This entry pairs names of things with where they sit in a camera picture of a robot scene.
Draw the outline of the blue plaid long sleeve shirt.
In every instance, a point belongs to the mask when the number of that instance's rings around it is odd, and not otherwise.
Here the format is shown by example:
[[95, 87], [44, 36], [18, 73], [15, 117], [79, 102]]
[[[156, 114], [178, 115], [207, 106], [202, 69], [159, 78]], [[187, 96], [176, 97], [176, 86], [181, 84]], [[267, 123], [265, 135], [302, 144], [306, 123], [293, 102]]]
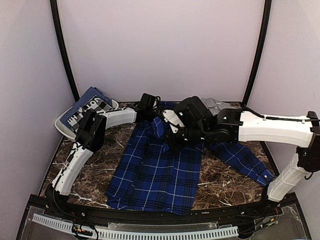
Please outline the blue plaid long sleeve shirt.
[[106, 191], [116, 210], [190, 213], [200, 178], [202, 151], [266, 187], [274, 178], [246, 146], [221, 142], [198, 144], [173, 153], [164, 142], [170, 125], [159, 117], [137, 123]]

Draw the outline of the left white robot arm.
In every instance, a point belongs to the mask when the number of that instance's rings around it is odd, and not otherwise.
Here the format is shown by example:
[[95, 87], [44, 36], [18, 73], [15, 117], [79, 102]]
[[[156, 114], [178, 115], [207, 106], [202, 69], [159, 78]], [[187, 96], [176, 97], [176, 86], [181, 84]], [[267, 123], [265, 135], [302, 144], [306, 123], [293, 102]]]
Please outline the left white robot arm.
[[51, 210], [60, 218], [69, 216], [71, 208], [64, 201], [68, 199], [71, 188], [84, 164], [94, 152], [100, 150], [104, 145], [107, 129], [123, 124], [151, 121], [161, 116], [162, 112], [163, 110], [159, 107], [150, 109], [124, 107], [109, 111], [90, 109], [80, 120], [75, 133], [63, 125], [61, 119], [58, 118], [54, 123], [55, 127], [73, 141], [73, 147], [59, 173], [45, 190], [46, 198], [53, 201], [50, 206]]

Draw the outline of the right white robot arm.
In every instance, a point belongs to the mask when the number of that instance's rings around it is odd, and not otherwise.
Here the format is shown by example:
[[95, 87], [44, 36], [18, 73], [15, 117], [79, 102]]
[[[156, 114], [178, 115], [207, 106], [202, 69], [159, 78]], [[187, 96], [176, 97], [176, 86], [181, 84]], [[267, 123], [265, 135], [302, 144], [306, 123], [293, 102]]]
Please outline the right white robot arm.
[[226, 108], [213, 116], [209, 110], [164, 110], [171, 127], [166, 143], [174, 150], [199, 143], [273, 142], [296, 146], [292, 160], [267, 187], [267, 197], [255, 205], [266, 217], [285, 195], [309, 173], [320, 170], [320, 124], [314, 112], [307, 116], [279, 117]]

